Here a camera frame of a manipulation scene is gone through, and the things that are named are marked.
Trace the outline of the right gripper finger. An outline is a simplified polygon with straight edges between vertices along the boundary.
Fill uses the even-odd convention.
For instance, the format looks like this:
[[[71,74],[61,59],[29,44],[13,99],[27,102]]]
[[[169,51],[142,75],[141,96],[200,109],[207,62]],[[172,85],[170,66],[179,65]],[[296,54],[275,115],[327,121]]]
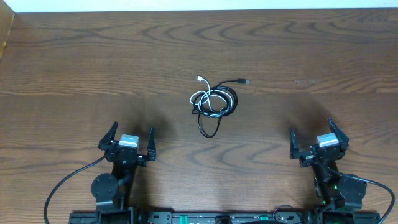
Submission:
[[[290,133],[290,159],[298,159],[300,157],[299,144],[293,129],[289,130]]]
[[[334,121],[328,119],[329,129],[333,132],[339,140],[340,148],[342,151],[346,151],[349,148],[349,137],[334,123]]]

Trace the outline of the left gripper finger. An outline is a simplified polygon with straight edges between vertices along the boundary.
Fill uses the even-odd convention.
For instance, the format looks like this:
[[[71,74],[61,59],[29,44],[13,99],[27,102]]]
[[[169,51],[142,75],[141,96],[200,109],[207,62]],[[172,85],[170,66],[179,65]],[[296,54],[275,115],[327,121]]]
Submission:
[[[108,151],[113,146],[113,140],[115,139],[116,131],[118,128],[118,122],[115,121],[109,131],[99,141],[98,148],[102,151]]]
[[[154,140],[154,128],[151,127],[149,134],[149,141],[147,146],[147,160],[155,161],[156,160],[156,146]]]

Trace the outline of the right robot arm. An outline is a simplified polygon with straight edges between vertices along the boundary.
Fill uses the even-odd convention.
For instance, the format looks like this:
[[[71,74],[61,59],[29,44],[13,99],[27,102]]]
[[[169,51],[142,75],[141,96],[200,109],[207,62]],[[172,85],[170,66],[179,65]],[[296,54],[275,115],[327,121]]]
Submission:
[[[330,132],[317,137],[317,143],[301,151],[293,129],[290,134],[290,158],[298,159],[301,167],[311,167],[314,187],[323,205],[305,212],[302,223],[354,223],[355,211],[362,208],[367,183],[356,175],[339,172],[336,161],[343,158],[349,148],[349,137],[332,119]]]

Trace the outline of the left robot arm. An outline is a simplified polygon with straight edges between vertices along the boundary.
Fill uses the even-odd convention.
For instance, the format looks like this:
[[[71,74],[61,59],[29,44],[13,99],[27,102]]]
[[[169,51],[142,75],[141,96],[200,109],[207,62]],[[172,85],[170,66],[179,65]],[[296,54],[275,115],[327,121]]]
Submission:
[[[104,159],[112,163],[113,168],[110,173],[97,176],[91,185],[96,200],[96,223],[146,222],[136,208],[129,206],[129,197],[136,169],[156,160],[154,128],[149,132],[146,154],[138,153],[138,136],[123,134],[116,140],[117,128],[118,122],[114,122],[98,144],[104,151]]]

